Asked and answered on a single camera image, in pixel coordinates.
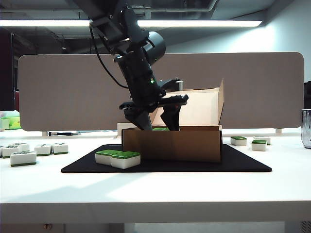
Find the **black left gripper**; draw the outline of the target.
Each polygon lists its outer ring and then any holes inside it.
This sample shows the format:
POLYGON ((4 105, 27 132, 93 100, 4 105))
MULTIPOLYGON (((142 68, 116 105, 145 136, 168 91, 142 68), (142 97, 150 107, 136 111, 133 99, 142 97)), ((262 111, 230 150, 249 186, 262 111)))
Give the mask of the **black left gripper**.
POLYGON ((179 113, 181 105, 186 105, 188 96, 177 95, 164 98, 162 89, 154 77, 150 64, 142 50, 131 51, 125 55, 117 55, 118 63, 126 80, 131 102, 124 102, 119 109, 124 110, 125 118, 141 130, 152 130, 148 112, 163 107, 161 119, 170 131, 179 131, 179 113))

